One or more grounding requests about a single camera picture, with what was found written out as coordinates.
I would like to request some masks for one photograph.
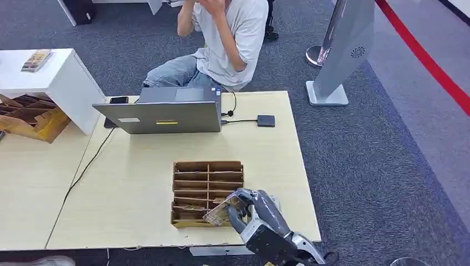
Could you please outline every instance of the book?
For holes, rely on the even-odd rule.
[[[36,50],[36,52],[28,58],[26,63],[24,63],[23,67],[21,67],[21,71],[30,73],[37,72],[51,55],[50,49]]]

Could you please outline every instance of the jeans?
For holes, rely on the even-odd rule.
[[[197,70],[197,59],[185,55],[151,70],[144,80],[145,87],[197,87],[219,86],[210,76]]]

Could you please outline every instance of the hand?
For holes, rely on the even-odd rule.
[[[225,0],[199,0],[212,17],[225,15]]]

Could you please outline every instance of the speaker grille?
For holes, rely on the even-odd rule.
[[[366,48],[364,46],[358,46],[351,51],[352,58],[361,58],[366,53]]]

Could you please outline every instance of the light wood table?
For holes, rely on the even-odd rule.
[[[45,248],[89,140],[71,122],[52,144],[0,141],[0,250]]]
[[[242,122],[220,133],[153,135],[116,129],[70,193],[47,248],[243,244],[233,228],[170,224],[173,162],[202,160],[241,161],[245,187],[275,195],[291,229],[320,241],[287,92],[238,93],[237,100],[233,120],[275,115],[276,127]],[[224,111],[233,104],[232,94],[222,95]],[[101,117],[76,178],[109,133],[103,122]]]

